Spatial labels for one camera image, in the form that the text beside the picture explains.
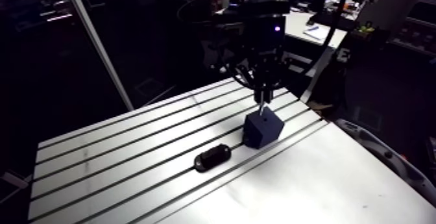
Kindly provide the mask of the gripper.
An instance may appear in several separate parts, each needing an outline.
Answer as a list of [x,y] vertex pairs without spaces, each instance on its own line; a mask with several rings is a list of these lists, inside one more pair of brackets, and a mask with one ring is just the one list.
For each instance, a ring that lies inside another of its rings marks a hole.
[[283,15],[254,18],[244,24],[240,74],[254,91],[256,103],[270,103],[273,92],[282,87],[284,31]]

